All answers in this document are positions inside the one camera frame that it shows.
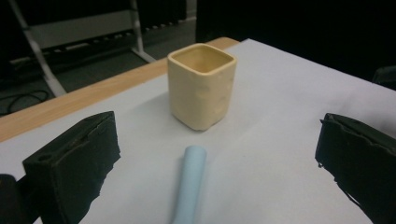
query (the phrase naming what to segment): metal rack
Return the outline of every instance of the metal rack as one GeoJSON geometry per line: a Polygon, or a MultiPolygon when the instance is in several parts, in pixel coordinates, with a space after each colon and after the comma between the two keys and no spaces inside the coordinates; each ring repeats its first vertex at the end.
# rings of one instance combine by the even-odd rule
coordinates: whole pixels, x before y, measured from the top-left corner
{"type": "Polygon", "coordinates": [[[35,26],[28,25],[15,0],[8,0],[8,2],[17,17],[18,23],[20,24],[33,53],[35,54],[41,69],[44,72],[43,78],[55,97],[66,94],[66,91],[56,76],[52,73],[43,55],[43,48],[54,47],[73,41],[92,38],[99,35],[107,35],[132,28],[136,35],[136,41],[134,43],[134,47],[132,47],[132,52],[148,63],[156,61],[144,51],[139,11],[136,0],[130,0],[130,10],[108,13],[106,15],[91,16],[78,20],[57,21],[35,26]],[[93,23],[108,24],[108,26],[103,25],[98,27],[98,29],[90,29],[92,28],[91,24],[93,23]],[[77,34],[74,32],[76,30],[83,30],[84,32],[77,34]]]}

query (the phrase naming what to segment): beige ceramic cup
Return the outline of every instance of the beige ceramic cup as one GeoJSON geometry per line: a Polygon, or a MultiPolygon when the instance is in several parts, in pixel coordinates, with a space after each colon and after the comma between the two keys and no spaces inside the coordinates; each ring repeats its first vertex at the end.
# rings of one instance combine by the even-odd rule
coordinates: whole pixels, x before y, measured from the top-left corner
{"type": "Polygon", "coordinates": [[[227,113],[236,58],[207,44],[193,44],[167,59],[172,114],[194,130],[207,130],[227,113]]]}

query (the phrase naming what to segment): light blue tube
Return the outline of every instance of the light blue tube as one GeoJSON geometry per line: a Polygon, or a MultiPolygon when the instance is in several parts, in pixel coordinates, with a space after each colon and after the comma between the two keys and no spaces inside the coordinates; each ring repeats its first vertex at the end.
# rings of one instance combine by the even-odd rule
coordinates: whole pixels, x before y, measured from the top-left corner
{"type": "Polygon", "coordinates": [[[205,169],[205,159],[206,151],[204,148],[198,146],[186,148],[173,224],[194,223],[195,207],[205,169]]]}

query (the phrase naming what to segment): cup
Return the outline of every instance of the cup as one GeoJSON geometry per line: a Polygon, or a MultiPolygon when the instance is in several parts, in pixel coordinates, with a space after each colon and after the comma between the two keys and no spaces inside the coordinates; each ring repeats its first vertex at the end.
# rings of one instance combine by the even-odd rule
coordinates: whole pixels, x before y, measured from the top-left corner
{"type": "Polygon", "coordinates": [[[220,121],[230,104],[236,58],[198,43],[171,52],[167,62],[172,114],[197,131],[220,121]]]}

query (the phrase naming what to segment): wooden table edge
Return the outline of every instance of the wooden table edge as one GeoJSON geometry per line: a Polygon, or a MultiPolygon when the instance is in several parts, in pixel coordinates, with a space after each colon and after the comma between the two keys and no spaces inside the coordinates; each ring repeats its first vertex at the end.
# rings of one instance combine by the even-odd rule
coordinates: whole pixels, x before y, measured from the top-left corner
{"type": "MultiPolygon", "coordinates": [[[[227,49],[238,43],[238,41],[228,37],[220,37],[207,42],[207,44],[218,49],[227,49]]],[[[161,59],[4,116],[0,118],[0,142],[164,75],[166,70],[166,59],[161,59]]]]}

